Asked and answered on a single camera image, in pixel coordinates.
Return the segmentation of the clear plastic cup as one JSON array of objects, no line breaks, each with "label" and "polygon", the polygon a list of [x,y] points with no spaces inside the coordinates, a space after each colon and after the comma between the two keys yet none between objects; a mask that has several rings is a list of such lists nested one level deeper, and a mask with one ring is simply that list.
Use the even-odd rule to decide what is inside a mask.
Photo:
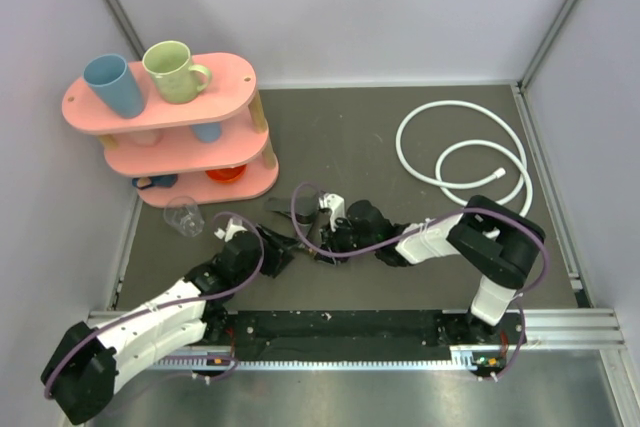
[{"label": "clear plastic cup", "polygon": [[205,222],[199,206],[189,196],[170,200],[164,207],[163,218],[167,225],[184,237],[196,237],[204,229]]}]

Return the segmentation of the pink cup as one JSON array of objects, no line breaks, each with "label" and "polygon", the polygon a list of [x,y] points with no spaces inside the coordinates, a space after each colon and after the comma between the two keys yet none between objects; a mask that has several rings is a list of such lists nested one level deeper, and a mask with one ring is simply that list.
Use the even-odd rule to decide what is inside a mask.
[{"label": "pink cup", "polygon": [[157,129],[136,131],[129,134],[131,141],[140,147],[153,147],[162,140],[162,132]]}]

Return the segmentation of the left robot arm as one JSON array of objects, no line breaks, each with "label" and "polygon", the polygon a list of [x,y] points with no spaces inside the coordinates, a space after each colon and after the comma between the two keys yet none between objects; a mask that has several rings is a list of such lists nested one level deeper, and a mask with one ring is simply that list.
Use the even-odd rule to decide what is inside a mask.
[{"label": "left robot arm", "polygon": [[130,380],[177,349],[226,334],[222,304],[258,274],[277,275],[301,238],[236,219],[219,230],[223,244],[211,259],[191,268],[166,291],[94,327],[80,321],[63,334],[40,380],[46,399],[74,425],[101,413]]}]

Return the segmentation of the blue toy object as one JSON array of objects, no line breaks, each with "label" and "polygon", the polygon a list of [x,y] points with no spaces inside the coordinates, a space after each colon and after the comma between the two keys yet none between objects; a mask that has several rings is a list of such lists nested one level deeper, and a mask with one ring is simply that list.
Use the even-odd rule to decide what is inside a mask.
[{"label": "blue toy object", "polygon": [[132,179],[132,185],[138,190],[148,190],[151,188],[168,189],[173,187],[176,184],[177,180],[177,174],[136,177]]}]

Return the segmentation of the black faucet mixer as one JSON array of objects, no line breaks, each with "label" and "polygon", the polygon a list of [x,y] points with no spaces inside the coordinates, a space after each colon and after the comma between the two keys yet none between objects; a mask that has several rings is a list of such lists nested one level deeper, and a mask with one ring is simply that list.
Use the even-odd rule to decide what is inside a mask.
[{"label": "black faucet mixer", "polygon": [[[319,196],[317,194],[313,194],[311,196],[299,196],[294,202],[294,207],[291,207],[291,198],[271,197],[265,202],[264,209],[268,212],[287,217],[289,220],[295,219],[300,231],[304,237],[307,238],[308,228],[310,227],[310,216],[316,210],[319,210],[318,198]],[[293,233],[289,237],[297,238],[300,244],[307,247],[296,233]]]}]

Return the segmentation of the small blue cup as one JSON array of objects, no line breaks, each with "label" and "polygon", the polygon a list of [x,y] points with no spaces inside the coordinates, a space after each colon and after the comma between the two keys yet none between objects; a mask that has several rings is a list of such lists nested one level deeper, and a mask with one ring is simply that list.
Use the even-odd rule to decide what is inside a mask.
[{"label": "small blue cup", "polygon": [[196,124],[191,127],[196,138],[203,143],[216,142],[221,134],[221,124],[218,122]]}]

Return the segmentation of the green ceramic mug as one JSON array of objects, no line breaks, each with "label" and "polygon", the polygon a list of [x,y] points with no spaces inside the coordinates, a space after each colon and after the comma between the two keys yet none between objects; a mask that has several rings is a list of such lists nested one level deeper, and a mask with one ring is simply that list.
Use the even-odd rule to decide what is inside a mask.
[{"label": "green ceramic mug", "polygon": [[150,47],[142,64],[159,95],[168,103],[193,101],[212,81],[212,72],[196,64],[189,47],[183,42],[167,40]]}]

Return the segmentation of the orange bowl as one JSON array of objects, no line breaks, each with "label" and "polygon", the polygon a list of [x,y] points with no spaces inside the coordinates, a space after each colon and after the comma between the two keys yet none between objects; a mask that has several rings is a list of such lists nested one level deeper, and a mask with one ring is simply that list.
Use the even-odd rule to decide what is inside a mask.
[{"label": "orange bowl", "polygon": [[206,176],[220,184],[228,184],[238,181],[246,172],[247,165],[240,165],[236,167],[230,168],[222,168],[222,169],[210,169],[206,170]]}]

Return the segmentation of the blue tumbler cup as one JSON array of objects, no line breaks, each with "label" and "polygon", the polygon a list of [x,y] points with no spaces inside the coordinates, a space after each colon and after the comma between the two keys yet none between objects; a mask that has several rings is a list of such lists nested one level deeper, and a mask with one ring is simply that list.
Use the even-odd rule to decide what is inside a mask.
[{"label": "blue tumbler cup", "polygon": [[126,59],[105,54],[89,62],[83,79],[111,111],[125,119],[143,113],[145,100]]}]

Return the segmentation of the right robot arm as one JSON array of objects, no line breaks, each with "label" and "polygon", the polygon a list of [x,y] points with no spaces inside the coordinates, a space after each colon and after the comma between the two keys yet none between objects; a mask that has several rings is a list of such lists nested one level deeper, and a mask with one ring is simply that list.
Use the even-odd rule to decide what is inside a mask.
[{"label": "right robot arm", "polygon": [[473,196],[460,213],[412,224],[391,222],[368,200],[347,207],[342,197],[327,193],[318,204],[329,222],[320,229],[321,245],[314,251],[326,262],[369,252],[391,267],[450,256],[469,262],[481,280],[466,327],[481,343],[502,332],[502,318],[523,292],[546,240],[540,226],[482,195]]}]

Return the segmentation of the pink three-tier shelf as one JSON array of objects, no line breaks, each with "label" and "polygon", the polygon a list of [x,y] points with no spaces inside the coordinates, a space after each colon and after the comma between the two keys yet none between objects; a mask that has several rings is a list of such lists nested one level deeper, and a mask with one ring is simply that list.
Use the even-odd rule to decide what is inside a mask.
[{"label": "pink three-tier shelf", "polygon": [[[62,101],[62,114],[75,129],[101,139],[109,167],[127,178],[177,174],[168,189],[139,191],[146,204],[163,208],[180,196],[198,204],[252,199],[276,183],[279,166],[264,116],[253,66],[232,53],[197,54],[196,63],[213,74],[212,83],[186,104],[169,104],[157,93],[139,62],[130,69],[145,96],[144,112],[125,119],[104,104],[83,79],[75,80]],[[218,122],[222,134],[213,143],[200,142],[191,127]],[[162,140],[153,147],[135,145],[129,134],[157,129]],[[247,165],[236,182],[210,180],[206,170]]]}]

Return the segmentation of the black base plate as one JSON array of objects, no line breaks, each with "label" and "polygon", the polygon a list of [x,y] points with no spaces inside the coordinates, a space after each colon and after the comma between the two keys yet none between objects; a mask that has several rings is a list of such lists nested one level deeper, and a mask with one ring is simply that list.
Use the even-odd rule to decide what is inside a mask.
[{"label": "black base plate", "polygon": [[466,315],[440,310],[239,311],[228,323],[242,361],[448,360],[468,339]]}]

